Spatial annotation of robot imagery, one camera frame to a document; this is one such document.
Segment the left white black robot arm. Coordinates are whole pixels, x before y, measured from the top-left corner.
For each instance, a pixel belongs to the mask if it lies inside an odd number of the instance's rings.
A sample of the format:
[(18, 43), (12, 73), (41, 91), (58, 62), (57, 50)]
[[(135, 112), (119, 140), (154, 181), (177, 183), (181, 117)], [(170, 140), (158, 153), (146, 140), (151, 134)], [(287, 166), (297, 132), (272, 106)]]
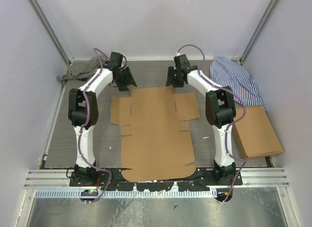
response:
[(119, 91), (136, 86), (129, 67), (105, 64), (80, 88), (69, 93), (68, 118), (77, 140), (77, 159), (71, 179), (80, 185), (93, 186), (98, 181), (99, 168), (93, 150), (93, 132), (98, 121), (98, 95), (106, 86), (115, 82)]

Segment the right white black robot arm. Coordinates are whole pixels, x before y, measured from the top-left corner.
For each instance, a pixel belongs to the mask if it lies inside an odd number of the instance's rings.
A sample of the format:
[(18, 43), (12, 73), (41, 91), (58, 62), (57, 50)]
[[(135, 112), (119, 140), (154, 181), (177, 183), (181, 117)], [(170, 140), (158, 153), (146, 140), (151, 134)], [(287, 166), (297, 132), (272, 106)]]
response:
[(231, 139), (236, 108), (231, 89), (214, 83), (197, 66), (168, 67), (167, 86), (183, 87), (186, 83), (205, 97), (205, 115), (213, 128), (216, 148), (213, 175), (219, 185), (226, 185), (236, 173)]

